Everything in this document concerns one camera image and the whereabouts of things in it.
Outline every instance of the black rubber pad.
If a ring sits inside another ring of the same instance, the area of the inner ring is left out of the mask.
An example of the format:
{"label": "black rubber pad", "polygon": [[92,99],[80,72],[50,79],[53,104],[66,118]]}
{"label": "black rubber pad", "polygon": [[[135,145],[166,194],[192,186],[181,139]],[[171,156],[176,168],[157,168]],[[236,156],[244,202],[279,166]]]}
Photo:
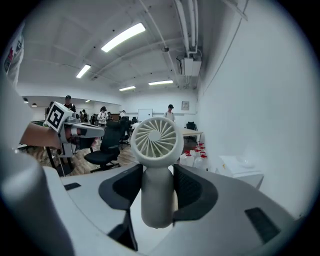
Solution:
{"label": "black rubber pad", "polygon": [[280,233],[280,230],[260,208],[256,207],[244,212],[264,243],[269,242]]}
{"label": "black rubber pad", "polygon": [[178,198],[173,223],[201,219],[218,200],[218,190],[211,182],[181,165],[173,165],[173,183]]}
{"label": "black rubber pad", "polygon": [[66,191],[73,190],[73,189],[76,189],[78,187],[81,187],[81,185],[79,183],[76,183],[76,182],[64,185],[64,188],[65,188]]}

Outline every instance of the white wall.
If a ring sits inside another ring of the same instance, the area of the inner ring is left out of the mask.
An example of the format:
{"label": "white wall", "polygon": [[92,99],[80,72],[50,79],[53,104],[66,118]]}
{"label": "white wall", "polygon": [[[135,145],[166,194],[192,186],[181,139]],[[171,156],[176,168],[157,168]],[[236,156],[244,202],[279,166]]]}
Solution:
{"label": "white wall", "polygon": [[[181,110],[182,101],[189,101],[189,110]],[[196,121],[197,94],[194,90],[157,90],[134,92],[125,96],[120,110],[125,110],[131,120],[138,118],[138,109],[153,109],[154,117],[163,117],[168,105],[174,106],[175,122],[185,127],[187,122]]]}
{"label": "white wall", "polygon": [[249,0],[245,14],[238,31],[239,16],[226,15],[220,55],[202,67],[199,130],[212,166],[214,156],[244,154],[264,172],[260,190],[298,218],[319,180],[319,73],[306,40],[275,5]]}
{"label": "white wall", "polygon": [[105,106],[106,107],[106,111],[107,112],[111,112],[111,114],[120,114],[120,107],[121,105],[117,105],[117,104],[110,104],[110,103],[106,103],[106,102],[98,102],[95,101],[94,102],[94,113],[95,114],[99,114],[100,109]]}

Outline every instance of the fan grille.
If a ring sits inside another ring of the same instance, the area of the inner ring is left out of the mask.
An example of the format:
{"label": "fan grille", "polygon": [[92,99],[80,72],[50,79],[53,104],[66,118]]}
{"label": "fan grille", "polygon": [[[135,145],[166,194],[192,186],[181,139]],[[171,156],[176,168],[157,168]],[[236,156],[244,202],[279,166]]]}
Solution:
{"label": "fan grille", "polygon": [[175,146],[177,134],[165,120],[151,120],[137,127],[136,148],[146,157],[159,158],[168,154]]}

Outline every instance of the white fan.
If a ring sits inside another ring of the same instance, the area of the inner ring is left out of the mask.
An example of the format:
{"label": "white fan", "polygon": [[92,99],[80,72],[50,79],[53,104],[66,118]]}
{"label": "white fan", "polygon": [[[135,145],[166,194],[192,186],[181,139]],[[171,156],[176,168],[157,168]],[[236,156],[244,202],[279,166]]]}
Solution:
{"label": "white fan", "polygon": [[142,220],[149,227],[165,228],[174,212],[174,178],[168,166],[181,155],[184,137],[168,118],[152,117],[134,129],[130,144],[137,160],[147,167],[141,185]]}
{"label": "white fan", "polygon": [[149,118],[134,129],[131,148],[146,167],[173,165],[184,148],[184,137],[174,122],[165,117]]}

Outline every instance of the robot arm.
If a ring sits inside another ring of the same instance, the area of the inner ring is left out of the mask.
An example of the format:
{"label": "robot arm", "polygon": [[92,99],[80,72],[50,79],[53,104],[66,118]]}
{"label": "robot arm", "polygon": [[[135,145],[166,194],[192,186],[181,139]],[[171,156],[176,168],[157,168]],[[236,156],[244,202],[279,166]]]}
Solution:
{"label": "robot arm", "polygon": [[[46,118],[48,127],[58,133],[61,143],[60,157],[69,158],[75,153],[77,147],[81,149],[89,148],[93,140],[105,134],[103,128],[80,123],[76,113],[64,105],[54,102]],[[71,130],[71,135],[76,138],[73,143],[66,138],[66,129]]]}

